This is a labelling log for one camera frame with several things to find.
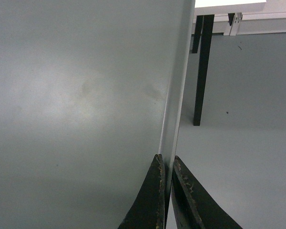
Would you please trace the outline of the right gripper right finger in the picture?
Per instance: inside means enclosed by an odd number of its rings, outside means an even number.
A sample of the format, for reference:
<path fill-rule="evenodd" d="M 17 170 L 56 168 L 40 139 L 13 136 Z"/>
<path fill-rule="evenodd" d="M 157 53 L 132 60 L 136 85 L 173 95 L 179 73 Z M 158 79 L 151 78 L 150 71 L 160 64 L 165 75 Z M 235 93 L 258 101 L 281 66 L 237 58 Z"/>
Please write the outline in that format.
<path fill-rule="evenodd" d="M 175 156 L 172 203 L 179 229 L 240 229 L 210 196 L 180 157 Z"/>

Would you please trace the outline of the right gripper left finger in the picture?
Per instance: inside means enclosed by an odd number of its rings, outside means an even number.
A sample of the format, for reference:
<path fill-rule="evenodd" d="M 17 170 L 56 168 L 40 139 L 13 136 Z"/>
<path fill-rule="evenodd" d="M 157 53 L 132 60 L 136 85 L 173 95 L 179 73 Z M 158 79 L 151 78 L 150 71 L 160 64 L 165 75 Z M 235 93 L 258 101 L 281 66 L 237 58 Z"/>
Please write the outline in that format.
<path fill-rule="evenodd" d="M 152 160 L 139 193 L 119 225 L 120 229 L 163 229 L 165 215 L 165 166 L 161 154 Z"/>

